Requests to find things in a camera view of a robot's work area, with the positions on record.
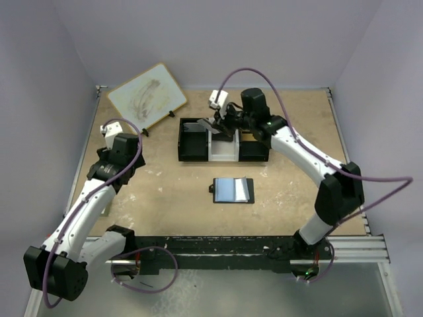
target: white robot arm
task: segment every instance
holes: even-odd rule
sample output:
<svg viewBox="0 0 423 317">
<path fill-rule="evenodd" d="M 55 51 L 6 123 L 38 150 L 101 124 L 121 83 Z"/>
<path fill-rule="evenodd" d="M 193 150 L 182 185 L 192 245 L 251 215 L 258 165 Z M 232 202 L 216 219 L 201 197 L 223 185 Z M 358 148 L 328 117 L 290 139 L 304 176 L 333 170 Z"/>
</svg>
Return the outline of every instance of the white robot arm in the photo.
<svg viewBox="0 0 423 317">
<path fill-rule="evenodd" d="M 107 125 L 104 130 L 101 127 L 100 130 L 106 147 L 97 151 L 99 160 L 91 166 L 88 180 L 85 181 L 77 201 L 42 246 L 31 246 L 24 255 L 31 287 L 43 289 L 45 268 L 49 267 L 48 292 L 67 300 L 75 300 L 81 294 L 90 272 L 106 260 L 132 249 L 135 243 L 132 230 L 112 226 L 101 238 L 83 248 L 101 212 L 120 188 L 128 183 L 136 168 L 145 165 L 140 154 L 135 164 L 124 172 L 129 163 L 135 160 L 137 135 L 122 133 L 122 127 L 118 123 Z M 89 193 L 98 188 L 101 189 L 87 198 Z"/>
<path fill-rule="evenodd" d="M 228 94 L 221 91 L 216 102 L 217 90 L 209 99 L 209 107 L 215 110 L 212 120 L 201 119 L 199 123 L 212 133 L 233 135 L 237 129 L 249 130 L 257 141 L 264 143 L 294 162 L 319 188 L 315 203 L 316 213 L 302 226 L 294 238 L 304 249 L 321 241 L 343 217 L 364 203 L 362 182 L 340 175 L 335 169 L 317 160 L 297 140 L 317 153 L 335 167 L 351 174 L 360 175 L 360 168 L 353 162 L 342 164 L 310 144 L 295 130 L 292 135 L 287 121 L 270 114 L 263 92 L 250 88 L 241 93 L 243 107 L 228 102 Z"/>
</svg>

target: gray wall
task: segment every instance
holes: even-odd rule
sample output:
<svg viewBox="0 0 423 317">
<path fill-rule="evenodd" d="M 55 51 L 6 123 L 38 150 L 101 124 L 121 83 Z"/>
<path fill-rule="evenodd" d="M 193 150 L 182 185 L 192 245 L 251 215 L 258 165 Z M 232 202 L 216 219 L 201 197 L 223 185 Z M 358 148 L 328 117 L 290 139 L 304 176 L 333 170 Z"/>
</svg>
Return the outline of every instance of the gray wall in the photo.
<svg viewBox="0 0 423 317">
<path fill-rule="evenodd" d="M 385 234 L 407 316 L 423 311 L 423 2 L 385 0 L 337 80 L 334 103 L 352 160 L 363 173 L 415 183 L 368 213 Z M 367 201 L 390 186 L 368 184 Z"/>
<path fill-rule="evenodd" d="M 54 0 L 95 83 L 163 61 L 184 87 L 216 87 L 237 67 L 279 87 L 333 85 L 381 0 Z M 229 84 L 263 82 L 239 75 Z"/>
<path fill-rule="evenodd" d="M 22 316 L 22 256 L 60 222 L 95 88 L 50 0 L 0 7 L 0 315 Z"/>
</svg>

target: purple cable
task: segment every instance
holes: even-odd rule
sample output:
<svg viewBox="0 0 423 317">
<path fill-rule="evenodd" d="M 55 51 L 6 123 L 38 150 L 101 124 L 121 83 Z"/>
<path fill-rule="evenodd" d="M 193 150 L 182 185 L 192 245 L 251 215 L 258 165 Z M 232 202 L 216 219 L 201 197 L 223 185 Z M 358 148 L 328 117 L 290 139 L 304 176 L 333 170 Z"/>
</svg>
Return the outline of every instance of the purple cable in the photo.
<svg viewBox="0 0 423 317">
<path fill-rule="evenodd" d="M 166 285 L 165 287 L 162 287 L 161 289 L 155 289 L 152 291 L 149 291 L 147 289 L 138 289 L 137 287 L 133 287 L 131 285 L 125 284 L 124 282 L 120 281 L 115 274 L 113 273 L 113 264 L 110 266 L 110 272 L 112 273 L 112 277 L 113 277 L 113 281 L 116 282 L 117 284 L 126 287 L 127 289 L 130 289 L 131 291 L 135 291 L 135 292 L 139 292 L 139 293 L 143 293 L 143 294 L 157 294 L 163 291 L 166 291 L 170 286 L 172 286 L 172 284 L 175 282 L 176 278 L 178 277 L 178 262 L 176 261 L 175 256 L 168 250 L 165 248 L 162 248 L 161 246 L 149 246 L 146 248 L 141 248 L 135 251 L 131 251 L 125 254 L 119 254 L 118 256 L 115 257 L 116 258 L 127 258 L 128 256 L 131 256 L 132 254 L 136 254 L 138 252 L 143 252 L 143 251 L 147 251 L 150 249 L 156 249 L 156 250 L 161 250 L 161 251 L 165 251 L 171 258 L 174 264 L 174 274 L 173 274 L 173 278 L 172 280 L 169 282 L 168 285 Z"/>
<path fill-rule="evenodd" d="M 288 123 L 288 127 L 289 130 L 291 131 L 292 135 L 297 135 L 291 120 L 288 116 L 288 112 L 285 108 L 284 103 L 282 102 L 282 98 L 279 95 L 278 91 L 276 90 L 276 87 L 272 84 L 272 82 L 270 81 L 270 79 L 263 74 L 261 71 L 258 71 L 257 69 L 251 68 L 251 67 L 243 67 L 243 68 L 239 68 L 236 69 L 234 71 L 232 71 L 230 74 L 228 74 L 228 76 L 226 76 L 225 80 L 222 82 L 222 84 L 219 87 L 219 90 L 217 92 L 216 95 L 216 99 L 215 102 L 217 103 L 219 96 L 220 96 L 220 92 L 222 91 L 222 89 L 224 88 L 226 82 L 232 77 L 232 75 L 240 72 L 240 71 L 252 71 L 253 73 L 259 74 L 270 86 L 270 88 L 273 90 L 274 94 L 276 95 L 276 98 L 278 99 L 278 102 L 282 108 L 282 112 L 284 113 L 285 119 Z M 327 161 L 324 157 L 320 156 L 319 154 L 317 154 L 315 151 L 309 149 L 301 140 L 300 138 L 296 138 L 295 139 L 299 145 L 301 145 L 301 147 L 303 149 L 305 149 L 308 153 L 310 153 L 311 155 L 313 155 L 316 159 L 320 160 L 321 162 L 325 163 L 327 166 L 333 168 L 334 170 L 336 170 L 337 172 L 339 172 L 340 174 L 347 176 L 349 178 L 353 178 L 355 180 L 362 180 L 362 181 L 367 181 L 367 182 L 379 182 L 379 183 L 391 183 L 391 182 L 404 182 L 401 186 L 399 186 L 398 188 L 394 189 L 393 191 L 389 192 L 388 194 L 384 195 L 383 197 L 379 198 L 378 200 L 374 201 L 373 203 L 371 203 L 370 205 L 364 207 L 363 209 L 356 211 L 355 213 L 352 213 L 351 215 L 341 219 L 337 225 L 335 225 L 333 227 L 333 229 L 331 231 L 329 231 L 327 233 L 327 236 L 332 233 L 337 227 L 339 227 L 342 223 L 345 223 L 346 221 L 350 220 L 351 218 L 354 218 L 364 212 L 366 212 L 367 210 L 375 207 L 376 205 L 379 205 L 380 203 L 384 202 L 386 199 L 390 198 L 392 195 L 395 195 L 396 193 L 398 193 L 399 191 L 403 190 L 404 188 L 406 188 L 408 185 L 410 185 L 413 181 L 413 178 L 410 176 L 403 176 L 403 177 L 393 177 L 393 178 L 379 178 L 379 177 L 368 177 L 368 176 L 359 176 L 359 175 L 355 175 L 355 174 L 351 174 L 348 172 L 345 172 L 344 170 L 340 169 L 339 167 L 336 167 L 335 165 L 333 165 L 331 162 Z"/>
<path fill-rule="evenodd" d="M 105 183 L 101 184 L 99 187 L 95 188 L 93 191 L 91 191 L 90 193 L 88 193 L 87 196 L 85 196 L 85 200 L 81 201 L 75 208 L 75 210 L 72 212 L 72 214 L 70 214 L 69 218 L 66 220 L 65 224 L 63 225 L 63 227 L 61 228 L 57 239 L 59 241 L 62 240 L 63 236 L 65 235 L 67 229 L 69 228 L 69 225 L 72 223 L 72 221 L 74 220 L 74 218 L 77 216 L 77 214 L 80 212 L 82 206 L 84 206 L 84 204 L 88 203 L 89 199 L 95 195 L 99 190 L 105 188 L 106 186 L 109 186 L 111 183 L 113 183 L 117 178 L 121 177 L 123 174 L 125 174 L 137 161 L 137 159 L 139 158 L 141 152 L 142 152 L 142 136 L 141 133 L 139 132 L 139 129 L 129 120 L 124 119 L 124 118 L 116 118 L 116 119 L 110 119 L 108 120 L 103 127 L 106 127 L 110 122 L 115 122 L 115 121 L 121 121 L 121 122 L 126 122 L 127 124 L 129 124 L 131 127 L 133 127 L 133 129 L 135 130 L 135 132 L 138 135 L 138 140 L 139 140 L 139 145 L 138 145 L 138 149 L 137 149 L 137 153 L 135 154 L 134 158 L 132 159 L 132 161 L 127 165 L 127 167 L 125 167 L 121 172 L 117 173 L 115 176 L 113 176 L 111 179 L 109 179 L 108 181 L 106 181 Z M 47 292 L 47 287 L 48 287 L 48 272 L 50 270 L 50 266 L 52 264 L 52 260 L 53 260 L 53 256 L 54 254 L 56 254 L 56 251 L 59 247 L 59 242 L 55 242 L 52 249 L 50 250 L 50 254 L 48 255 L 47 258 L 47 262 L 46 262 L 46 267 L 44 269 L 44 276 L 42 278 L 42 297 L 44 299 L 44 304 L 47 306 L 47 308 L 54 308 L 56 307 L 59 302 L 61 301 L 61 298 L 59 298 L 54 304 L 50 304 L 49 300 L 48 300 L 48 292 Z"/>
<path fill-rule="evenodd" d="M 333 262 L 335 261 L 335 248 L 333 246 L 333 244 L 331 244 L 329 241 L 327 241 L 329 244 L 329 249 L 330 249 L 330 262 L 328 264 L 328 266 L 326 267 L 326 269 L 320 273 L 318 276 L 316 276 L 314 279 L 309 280 L 310 283 L 314 283 L 317 282 L 318 280 L 320 280 L 322 277 L 324 277 L 332 268 Z"/>
</svg>

